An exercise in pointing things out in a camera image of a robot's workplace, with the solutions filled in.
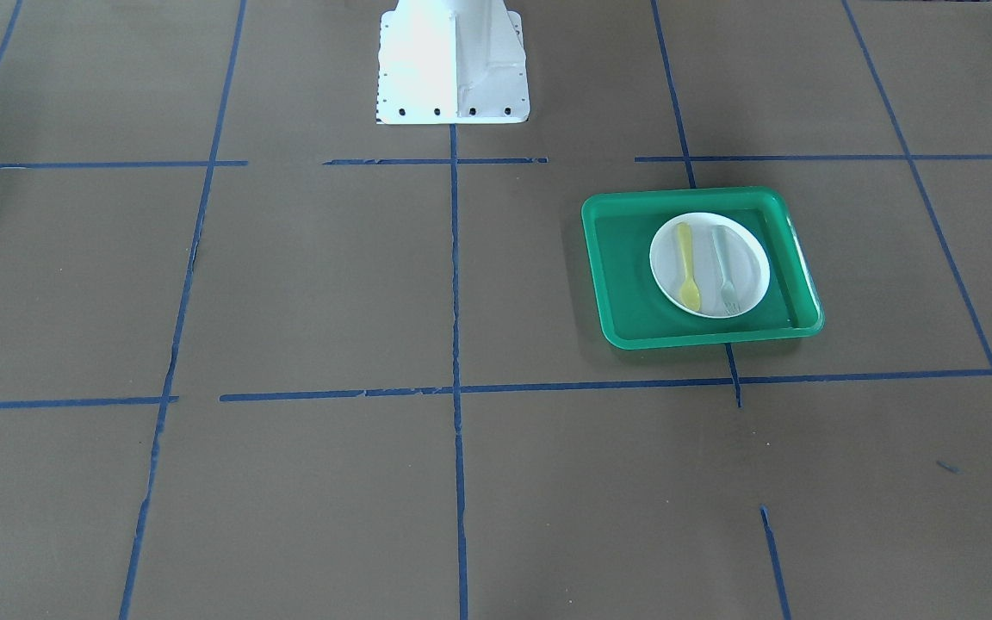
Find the yellow plastic spoon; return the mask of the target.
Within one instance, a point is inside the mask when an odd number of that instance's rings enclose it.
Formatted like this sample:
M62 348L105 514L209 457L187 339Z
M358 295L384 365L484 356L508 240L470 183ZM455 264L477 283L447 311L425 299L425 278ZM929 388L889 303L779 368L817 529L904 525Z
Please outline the yellow plastic spoon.
M693 231L689 223L680 222L674 228L680 266L684 278L679 286L679 300L686 310L701 313L702 298L696 278L694 278L694 243Z

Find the green plastic tray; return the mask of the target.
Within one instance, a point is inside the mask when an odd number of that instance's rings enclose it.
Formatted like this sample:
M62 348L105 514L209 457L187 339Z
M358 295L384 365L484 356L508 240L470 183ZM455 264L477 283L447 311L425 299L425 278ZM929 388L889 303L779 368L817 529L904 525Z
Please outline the green plastic tray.
M669 302L651 276L648 250L662 224L708 212L741 223L767 252L771 282L751 313L710 320ZM598 194L582 208L586 249L604 337L623 350L806 338L824 309L786 201L765 187Z

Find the white round plate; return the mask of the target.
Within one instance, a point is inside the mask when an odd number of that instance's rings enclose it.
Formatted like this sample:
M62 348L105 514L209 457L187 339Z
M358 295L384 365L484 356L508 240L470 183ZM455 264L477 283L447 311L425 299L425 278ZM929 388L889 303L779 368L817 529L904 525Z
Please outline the white round plate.
M693 231L694 278L701 293L701 313L686 310L679 300L679 286L684 278L676 243L676 226L680 222L689 223ZM719 295L722 278L711 239L716 226L729 230L729 258L741 310L737 315L725 313ZM769 258L759 240L736 220L708 212L681 214L662 224L651 239L648 263L658 290L669 302L684 313L710 320L728 320L751 313L764 300L771 282Z

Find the pale green plastic fork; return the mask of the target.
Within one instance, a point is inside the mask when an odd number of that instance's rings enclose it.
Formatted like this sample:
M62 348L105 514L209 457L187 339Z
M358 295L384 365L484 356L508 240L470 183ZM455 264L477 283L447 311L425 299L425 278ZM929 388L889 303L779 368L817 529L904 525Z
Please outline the pale green plastic fork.
M711 239L722 278L719 290L722 307L728 315L740 314L739 295L733 282L731 254L729 254L729 229L725 226L714 227Z

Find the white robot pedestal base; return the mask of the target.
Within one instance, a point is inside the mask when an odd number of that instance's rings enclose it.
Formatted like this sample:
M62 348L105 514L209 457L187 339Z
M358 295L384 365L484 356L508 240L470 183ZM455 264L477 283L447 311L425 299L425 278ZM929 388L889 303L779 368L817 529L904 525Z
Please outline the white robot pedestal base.
M379 35L377 123L529 119L523 20L504 1L399 1Z

